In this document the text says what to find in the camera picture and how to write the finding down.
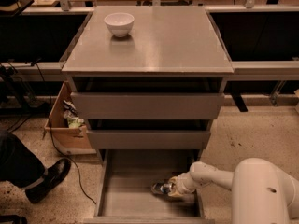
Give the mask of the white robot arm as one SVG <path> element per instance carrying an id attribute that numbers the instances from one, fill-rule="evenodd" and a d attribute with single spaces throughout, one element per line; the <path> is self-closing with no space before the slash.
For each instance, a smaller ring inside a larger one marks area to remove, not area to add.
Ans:
<path id="1" fill-rule="evenodd" d="M 299 218 L 299 181 L 263 159 L 245 159 L 232 172 L 197 161 L 170 182 L 172 196 L 209 183 L 230 190 L 232 224 L 289 224 Z"/>

